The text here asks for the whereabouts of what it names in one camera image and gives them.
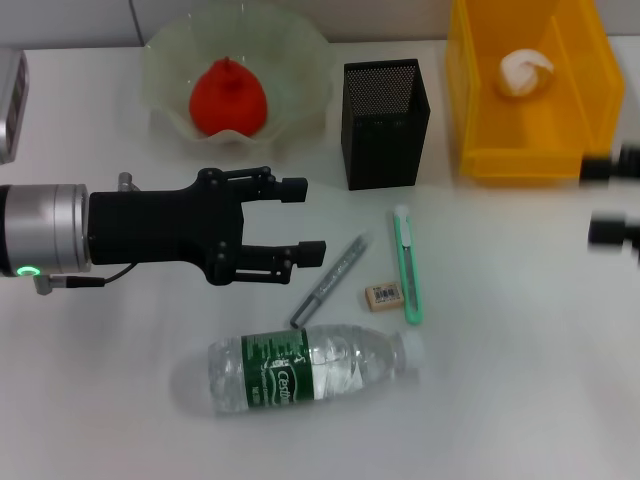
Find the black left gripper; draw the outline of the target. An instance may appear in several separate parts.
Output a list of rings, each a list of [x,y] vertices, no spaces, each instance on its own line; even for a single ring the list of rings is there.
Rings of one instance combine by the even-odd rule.
[[[242,246],[241,202],[305,199],[305,178],[279,181],[267,166],[203,169],[179,190],[94,192],[87,227],[90,258],[95,265],[186,262],[212,285],[288,284],[295,266],[323,264],[326,243]]]

